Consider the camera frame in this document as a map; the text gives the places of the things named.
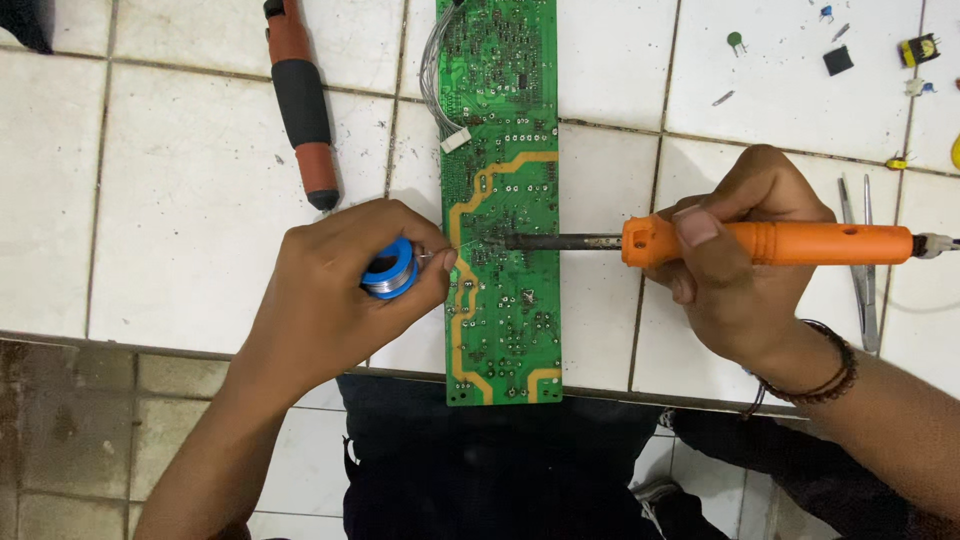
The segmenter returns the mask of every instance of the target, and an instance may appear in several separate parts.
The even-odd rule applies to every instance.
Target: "circuit board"
[[[438,16],[450,0],[438,0]],[[441,158],[460,258],[446,310],[448,405],[563,397],[560,256],[503,247],[558,233],[556,0],[466,0],[441,43],[439,97],[471,141]]]

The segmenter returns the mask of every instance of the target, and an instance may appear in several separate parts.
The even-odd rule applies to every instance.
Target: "solder wire spool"
[[[360,279],[371,296],[389,300],[406,292],[417,279],[417,258],[410,240],[400,237],[377,254]]]

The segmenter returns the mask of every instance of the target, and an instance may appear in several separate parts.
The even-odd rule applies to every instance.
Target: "gray wire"
[[[440,69],[440,46],[444,41],[446,28],[453,20],[454,14],[463,4],[453,2],[446,7],[444,12],[437,20],[430,36],[426,40],[426,46],[423,48],[423,56],[420,58],[420,93],[423,95],[423,101],[426,104],[430,114],[433,114],[440,128],[440,139],[446,140],[451,135],[463,130],[462,126],[457,125],[450,120],[444,113],[440,105],[440,98],[437,96],[437,76]]]

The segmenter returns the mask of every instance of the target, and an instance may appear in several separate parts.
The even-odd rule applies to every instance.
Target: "wire bundle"
[[[423,101],[426,103],[426,107],[430,110],[430,113],[433,114],[434,119],[436,119],[437,126],[440,127],[440,139],[444,143],[449,143],[450,139],[456,135],[460,135],[461,137],[466,135],[466,138],[463,140],[454,142],[449,150],[447,150],[446,146],[442,145],[447,152],[469,140],[469,134],[466,132],[466,128],[457,125],[446,116],[440,105],[440,98],[437,96],[437,76],[440,71],[440,46],[444,41],[446,28],[450,25],[450,21],[453,20],[456,12],[463,6],[463,3],[464,0],[453,0],[453,2],[446,7],[437,20],[437,24],[434,25],[433,31],[430,32],[430,37],[426,40],[426,47],[423,48],[423,56],[420,58],[420,93],[423,95]]]

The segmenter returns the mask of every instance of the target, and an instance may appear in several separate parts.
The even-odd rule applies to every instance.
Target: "orange soldering iron handle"
[[[754,264],[900,264],[913,253],[905,227],[809,222],[741,222],[727,229]],[[673,224],[656,214],[623,224],[623,261],[652,268],[680,258]]]
[[[330,155],[330,121],[320,71],[311,61],[310,41],[300,22],[298,0],[267,0],[267,43],[276,100],[290,145],[297,153],[306,198],[318,210],[332,210],[340,188]]]

